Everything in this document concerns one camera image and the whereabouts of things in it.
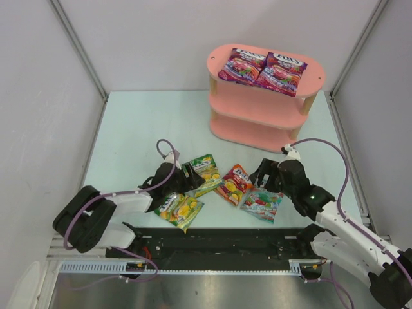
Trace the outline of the green spring tea candy bag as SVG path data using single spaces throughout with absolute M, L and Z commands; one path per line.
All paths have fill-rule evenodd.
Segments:
M 205 183 L 201 187 L 185 193 L 186 195 L 198 198 L 208 192 L 213 191 L 222 184 L 222 177 L 211 154 L 197 157 L 186 162 L 185 164 L 191 164 L 193 169 L 205 179 Z

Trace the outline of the purple berries candy bag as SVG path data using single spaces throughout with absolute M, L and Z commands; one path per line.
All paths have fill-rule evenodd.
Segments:
M 255 80 L 259 88 L 295 97 L 307 63 L 279 53 L 268 52 L 266 65 Z
M 251 51 L 233 48 L 218 77 L 228 82 L 253 86 L 267 63 L 267 57 Z

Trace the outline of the orange fruits candy bag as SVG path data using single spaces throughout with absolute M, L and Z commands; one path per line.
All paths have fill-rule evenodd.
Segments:
M 214 191 L 234 206 L 238 206 L 245 193 L 251 188 L 253 184 L 249 175 L 240 164 L 236 164 L 222 178 L 222 184 Z

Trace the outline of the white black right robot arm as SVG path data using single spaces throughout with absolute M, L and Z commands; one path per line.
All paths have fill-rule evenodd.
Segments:
M 383 308 L 403 308 L 411 300 L 411 249 L 401 250 L 338 205 L 332 194 L 310 183 L 299 160 L 263 159 L 250 175 L 256 187 L 282 193 L 313 224 L 302 237 L 313 252 L 361 280 Z

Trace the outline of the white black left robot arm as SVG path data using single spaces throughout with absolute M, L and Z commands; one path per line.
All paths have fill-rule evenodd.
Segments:
M 159 206 L 167 193 L 187 193 L 198 189 L 205 179 L 189 164 L 182 168 L 162 163 L 154 176 L 149 177 L 138 190 L 148 197 L 150 211 Z M 80 253 L 90 251 L 102 239 L 118 203 L 112 198 L 127 196 L 131 191 L 101 194 L 91 185 L 83 187 L 53 221 L 54 230 Z

